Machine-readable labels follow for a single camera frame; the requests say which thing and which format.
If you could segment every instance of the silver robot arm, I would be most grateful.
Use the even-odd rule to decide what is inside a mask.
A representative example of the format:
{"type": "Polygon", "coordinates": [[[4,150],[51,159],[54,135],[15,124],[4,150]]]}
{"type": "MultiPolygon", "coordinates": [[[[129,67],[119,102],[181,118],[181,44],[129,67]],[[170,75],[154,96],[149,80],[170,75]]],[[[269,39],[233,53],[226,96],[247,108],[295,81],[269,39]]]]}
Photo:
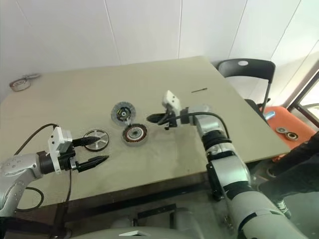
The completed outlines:
{"type": "Polygon", "coordinates": [[[165,125],[166,129],[182,124],[197,127],[206,151],[213,196],[226,200],[239,238],[306,238],[265,195],[251,187],[246,164],[236,153],[219,116],[209,114],[210,108],[205,105],[180,110],[178,98],[170,91],[162,104],[166,113],[151,115],[148,121],[165,125]]]}
{"type": "Polygon", "coordinates": [[[72,140],[70,131],[56,127],[48,140],[49,153],[45,151],[15,155],[0,164],[0,218],[11,217],[27,185],[51,172],[61,170],[79,172],[93,168],[108,156],[98,156],[84,163],[75,160],[74,147],[85,146],[98,141],[98,137],[72,140]]]}

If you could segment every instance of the table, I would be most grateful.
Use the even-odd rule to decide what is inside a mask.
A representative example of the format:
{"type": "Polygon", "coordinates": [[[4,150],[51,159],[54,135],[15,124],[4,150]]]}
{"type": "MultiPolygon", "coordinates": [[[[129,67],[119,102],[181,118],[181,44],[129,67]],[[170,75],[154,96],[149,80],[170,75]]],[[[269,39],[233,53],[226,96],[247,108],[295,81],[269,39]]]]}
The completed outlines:
{"type": "MultiPolygon", "coordinates": [[[[44,74],[1,104],[0,159],[6,160],[37,128],[53,122],[71,130],[73,138],[95,128],[110,135],[109,146],[99,153],[76,149],[82,162],[97,155],[109,154],[110,158],[95,169],[73,172],[71,200],[203,172],[207,160],[195,127],[166,131],[145,120],[164,111],[161,99],[167,90],[179,97],[183,107],[211,105],[226,122],[244,162],[289,151],[208,59],[192,57],[44,74]],[[208,89],[191,93],[202,88],[208,89]],[[111,109],[120,101],[133,104],[135,122],[148,127],[148,141],[141,147],[125,146],[120,136],[124,128],[111,120],[111,109]]],[[[51,131],[41,132],[22,153],[47,150],[51,131]]],[[[68,174],[51,173],[30,186],[44,192],[43,205],[60,203],[67,195],[68,174]]],[[[19,207],[34,206],[36,197],[26,191],[19,207]]]]}

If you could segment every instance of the metal disc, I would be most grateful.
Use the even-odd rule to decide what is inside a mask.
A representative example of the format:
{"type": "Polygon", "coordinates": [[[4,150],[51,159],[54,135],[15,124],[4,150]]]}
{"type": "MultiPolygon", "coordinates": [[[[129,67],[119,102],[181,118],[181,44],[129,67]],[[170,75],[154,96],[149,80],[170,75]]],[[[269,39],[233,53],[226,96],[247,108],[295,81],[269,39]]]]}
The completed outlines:
{"type": "Polygon", "coordinates": [[[112,120],[119,126],[128,126],[135,119],[136,111],[129,102],[117,103],[111,112],[112,120]]]}
{"type": "Polygon", "coordinates": [[[132,124],[123,131],[122,137],[124,143],[128,146],[140,146],[147,139],[147,128],[143,124],[132,124]]]}
{"type": "Polygon", "coordinates": [[[288,130],[286,128],[284,128],[284,127],[277,127],[276,131],[278,133],[287,133],[288,132],[288,130]]]}
{"type": "Polygon", "coordinates": [[[28,79],[22,78],[10,83],[10,87],[13,91],[23,91],[31,86],[28,79]]]}
{"type": "Polygon", "coordinates": [[[285,134],[285,136],[286,136],[287,139],[289,139],[291,141],[297,141],[298,138],[299,138],[298,135],[296,133],[294,133],[294,132],[287,132],[285,134]]]}
{"type": "Polygon", "coordinates": [[[95,143],[85,146],[85,148],[91,152],[98,152],[105,149],[106,146],[108,146],[110,141],[110,137],[108,133],[106,133],[105,131],[101,129],[91,130],[84,135],[84,137],[89,137],[89,136],[95,136],[100,138],[100,140],[96,141],[95,143]]]}

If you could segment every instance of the small metal part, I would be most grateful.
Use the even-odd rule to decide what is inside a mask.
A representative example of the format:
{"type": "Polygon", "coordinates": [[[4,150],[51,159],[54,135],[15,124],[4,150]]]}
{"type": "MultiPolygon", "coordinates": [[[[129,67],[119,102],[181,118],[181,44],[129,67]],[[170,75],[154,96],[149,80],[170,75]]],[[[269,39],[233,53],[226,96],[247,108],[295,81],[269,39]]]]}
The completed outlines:
{"type": "Polygon", "coordinates": [[[13,91],[23,91],[31,86],[30,80],[40,77],[40,74],[24,75],[20,79],[12,81],[9,86],[13,91]]]}
{"type": "Polygon", "coordinates": [[[270,111],[270,112],[267,112],[263,115],[264,115],[265,120],[270,120],[271,118],[275,117],[276,112],[270,111]]]}
{"type": "Polygon", "coordinates": [[[195,93],[195,92],[199,92],[199,91],[206,91],[208,88],[203,88],[203,89],[200,89],[200,90],[196,90],[196,91],[192,91],[191,93],[195,93]]]}
{"type": "Polygon", "coordinates": [[[284,127],[277,127],[276,131],[278,133],[287,133],[288,132],[288,130],[286,128],[284,128],[284,127]]]}
{"type": "Polygon", "coordinates": [[[75,157],[70,158],[70,165],[72,170],[76,169],[75,157]]]}
{"type": "Polygon", "coordinates": [[[128,146],[140,146],[147,139],[147,128],[143,124],[132,124],[123,131],[122,137],[124,143],[128,146]]]}
{"type": "Polygon", "coordinates": [[[298,140],[298,135],[294,132],[287,132],[285,133],[285,136],[287,139],[291,140],[291,141],[297,141],[298,140]]]}
{"type": "Polygon", "coordinates": [[[94,129],[89,132],[87,132],[83,137],[89,137],[89,136],[94,136],[94,137],[99,137],[100,139],[96,141],[93,144],[89,144],[84,146],[88,151],[91,152],[99,152],[105,149],[110,141],[109,135],[101,130],[101,129],[94,129]]]}
{"type": "Polygon", "coordinates": [[[135,119],[136,111],[129,102],[117,103],[111,112],[112,120],[119,126],[128,126],[135,119]]]}
{"type": "Polygon", "coordinates": [[[23,91],[31,86],[30,80],[22,78],[10,83],[13,91],[23,91]]]}

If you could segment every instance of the black chair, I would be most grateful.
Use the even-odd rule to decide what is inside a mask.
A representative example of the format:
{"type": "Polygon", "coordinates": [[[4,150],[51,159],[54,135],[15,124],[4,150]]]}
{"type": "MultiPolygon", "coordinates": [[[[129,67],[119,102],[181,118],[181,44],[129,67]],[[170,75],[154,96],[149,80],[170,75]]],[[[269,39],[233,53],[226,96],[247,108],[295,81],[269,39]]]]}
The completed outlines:
{"type": "Polygon", "coordinates": [[[269,101],[268,94],[276,65],[271,61],[241,58],[222,61],[218,64],[217,70],[226,78],[230,76],[251,76],[268,80],[268,86],[261,111],[253,100],[245,100],[263,119],[266,103],[269,101]]]}

